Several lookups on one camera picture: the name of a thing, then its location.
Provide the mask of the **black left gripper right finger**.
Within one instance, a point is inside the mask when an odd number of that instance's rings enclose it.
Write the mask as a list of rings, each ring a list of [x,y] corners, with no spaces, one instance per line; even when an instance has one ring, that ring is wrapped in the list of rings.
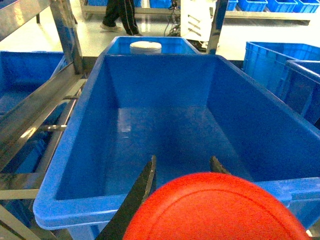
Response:
[[[219,160],[212,156],[209,160],[210,171],[213,173],[221,173],[230,175],[231,173],[219,162]]]

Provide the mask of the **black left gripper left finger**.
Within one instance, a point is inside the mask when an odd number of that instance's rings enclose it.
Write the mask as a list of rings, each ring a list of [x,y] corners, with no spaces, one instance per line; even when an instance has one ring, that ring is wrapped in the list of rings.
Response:
[[[144,166],[123,203],[97,236],[98,240],[121,240],[139,207],[157,188],[157,158],[155,155]]]

